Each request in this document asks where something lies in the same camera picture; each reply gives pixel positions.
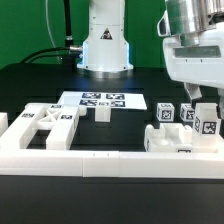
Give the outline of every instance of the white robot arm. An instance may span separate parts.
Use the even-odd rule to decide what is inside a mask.
[[[224,0],[165,0],[158,23],[166,37],[163,51],[172,80],[185,83],[192,101],[201,98],[200,85],[215,87],[224,118]]]

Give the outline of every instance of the white cube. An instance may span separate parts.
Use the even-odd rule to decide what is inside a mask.
[[[157,118],[159,121],[173,121],[175,108],[172,103],[157,103]]]
[[[111,117],[111,100],[98,100],[95,108],[96,122],[110,122]]]
[[[190,103],[182,103],[180,107],[180,118],[185,122],[194,121],[195,110]]]

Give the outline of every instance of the black tabletop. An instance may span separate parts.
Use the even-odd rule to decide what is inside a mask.
[[[88,109],[71,148],[79,150],[144,151],[145,126],[159,125],[156,104],[173,103],[181,122],[180,103],[189,102],[165,69],[136,68],[132,77],[115,80],[59,65],[12,64],[0,71],[0,111],[10,123],[27,103],[56,103],[63,91],[140,93],[147,104],[146,111],[112,110],[110,123],[96,123]],[[203,87],[202,94],[218,102],[215,89]],[[0,176],[0,223],[223,223],[223,214],[223,180]]]

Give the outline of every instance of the white platform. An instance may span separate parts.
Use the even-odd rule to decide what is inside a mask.
[[[204,108],[213,111],[215,105],[198,108],[200,111]],[[65,145],[60,143],[55,147],[53,144],[47,150],[26,149],[27,140],[31,139],[37,129],[49,128],[53,131],[58,122],[60,128],[66,127],[66,130],[72,130],[72,134],[64,132],[63,136],[73,135],[79,116],[84,115],[85,109],[82,107],[77,109],[74,106],[67,107],[58,104],[27,105],[24,112],[0,138],[0,175],[224,179],[224,141],[218,133],[215,133],[218,136],[217,139],[212,137],[218,144],[210,153],[197,152],[194,150],[194,144],[190,145],[192,153],[178,153],[178,151],[170,150],[170,147],[167,149],[164,147],[162,152],[159,152],[158,148],[154,148],[154,152],[118,152],[116,148],[114,151],[71,151],[67,147],[67,138],[57,138],[57,135],[53,135],[54,142],[59,139],[65,142]],[[69,116],[69,119],[64,120],[62,116]],[[192,130],[180,126],[181,124],[173,124],[173,126],[166,124],[165,132],[162,129],[150,128],[151,138],[172,137],[173,139],[179,136],[183,144],[189,144],[189,138],[191,138],[189,132]]]

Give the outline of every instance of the green wall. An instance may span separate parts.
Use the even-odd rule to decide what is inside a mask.
[[[70,0],[73,37],[82,44],[88,35],[89,0]],[[162,39],[156,25],[164,0],[126,0],[125,38],[130,62],[136,67],[164,67]],[[49,0],[49,16],[57,46],[64,46],[63,0]],[[20,62],[27,55],[51,48],[45,20],[45,0],[0,0],[0,68]],[[39,63],[56,63],[42,59]]]

